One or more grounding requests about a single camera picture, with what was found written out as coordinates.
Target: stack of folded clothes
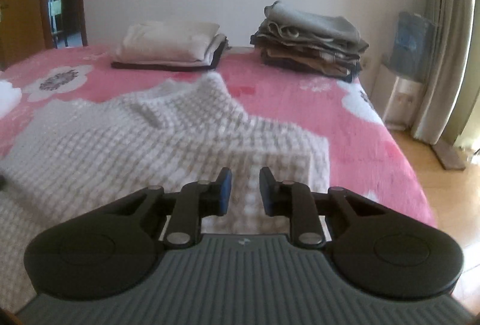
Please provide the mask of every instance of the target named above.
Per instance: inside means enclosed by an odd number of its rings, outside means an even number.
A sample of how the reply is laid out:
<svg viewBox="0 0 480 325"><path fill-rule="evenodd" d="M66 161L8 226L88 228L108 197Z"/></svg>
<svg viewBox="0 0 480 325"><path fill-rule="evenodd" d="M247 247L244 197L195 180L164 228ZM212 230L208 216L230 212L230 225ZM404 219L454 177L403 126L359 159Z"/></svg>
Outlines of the stack of folded clothes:
<svg viewBox="0 0 480 325"><path fill-rule="evenodd" d="M360 73L368 44L345 18L297 11L278 1L265 8L265 16L250 38L265 64L347 82Z"/></svg>
<svg viewBox="0 0 480 325"><path fill-rule="evenodd" d="M202 22L145 22L130 26L112 67L169 71L211 70L227 46L220 26Z"/></svg>

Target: wooden floor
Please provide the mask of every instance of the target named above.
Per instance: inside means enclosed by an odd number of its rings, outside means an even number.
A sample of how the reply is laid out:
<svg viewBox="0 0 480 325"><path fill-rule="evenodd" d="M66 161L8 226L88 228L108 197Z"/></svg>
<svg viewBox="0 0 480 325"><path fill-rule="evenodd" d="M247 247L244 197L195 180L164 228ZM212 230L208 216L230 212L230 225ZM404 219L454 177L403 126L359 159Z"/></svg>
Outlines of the wooden floor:
<svg viewBox="0 0 480 325"><path fill-rule="evenodd" d="M480 312L480 166L467 164L464 172L445 171L429 146L405 133L394 139L417 173L438 228L462 246L464 273L454 297L474 314Z"/></svg>

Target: metal screw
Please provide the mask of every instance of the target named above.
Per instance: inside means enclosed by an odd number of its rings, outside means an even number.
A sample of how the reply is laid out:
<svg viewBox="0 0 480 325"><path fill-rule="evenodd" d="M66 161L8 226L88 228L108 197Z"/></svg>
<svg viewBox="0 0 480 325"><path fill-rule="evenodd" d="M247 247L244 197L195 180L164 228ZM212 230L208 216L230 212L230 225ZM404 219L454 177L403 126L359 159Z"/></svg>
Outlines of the metal screw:
<svg viewBox="0 0 480 325"><path fill-rule="evenodd" d="M185 245L189 243L190 236L187 233L175 232L170 233L166 240L173 245Z"/></svg>
<svg viewBox="0 0 480 325"><path fill-rule="evenodd" d="M298 240L306 246L316 246L322 242L322 236L318 233L300 234Z"/></svg>

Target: curtain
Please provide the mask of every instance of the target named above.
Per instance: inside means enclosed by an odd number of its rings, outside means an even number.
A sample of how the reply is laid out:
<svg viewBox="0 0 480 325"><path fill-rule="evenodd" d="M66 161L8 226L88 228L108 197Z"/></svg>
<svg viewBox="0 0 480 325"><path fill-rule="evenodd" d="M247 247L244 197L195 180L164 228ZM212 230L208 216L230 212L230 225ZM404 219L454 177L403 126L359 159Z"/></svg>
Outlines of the curtain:
<svg viewBox="0 0 480 325"><path fill-rule="evenodd" d="M434 145L452 114L462 85L475 0L427 0L426 17L436 26L425 95L412 136Z"/></svg>

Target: bed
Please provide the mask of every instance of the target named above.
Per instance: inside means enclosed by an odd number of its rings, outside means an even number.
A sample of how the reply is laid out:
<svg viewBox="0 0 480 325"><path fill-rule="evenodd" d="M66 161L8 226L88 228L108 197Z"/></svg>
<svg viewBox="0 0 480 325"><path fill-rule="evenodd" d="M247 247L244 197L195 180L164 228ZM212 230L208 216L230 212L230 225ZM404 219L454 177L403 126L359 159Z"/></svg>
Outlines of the bed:
<svg viewBox="0 0 480 325"><path fill-rule="evenodd" d="M124 94L158 87L167 80L185 85L205 77L195 72L116 70L111 68L110 62L108 47L90 46L48 50L6 70L2 79L22 88L23 97L21 103L0 121L0 159L11 154L16 139L21 139L35 113L54 100L82 99L103 103ZM312 139L327 143L324 148L328 159L327 178L321 183L321 190L326 190L325 186L345 187L435 225L413 169L383 126L359 82L348 84L265 66L258 53L252 50L226 52L216 72L219 76L215 76L218 77L215 82L224 83L227 93L238 104L236 109L245 110L249 118L260 117L268 123L291 123L292 128L301 128L311 134ZM4 194L0 198L0 211L5 199ZM71 215L62 215L60 219L68 217ZM37 231L33 229L28 237ZM21 265L23 249L18 245L10 251L19 262L17 268L9 270L10 275L6 275L3 284L17 283L15 277L19 272L25 278ZM6 308L15 309L25 302L28 295L25 288L3 293Z"/></svg>

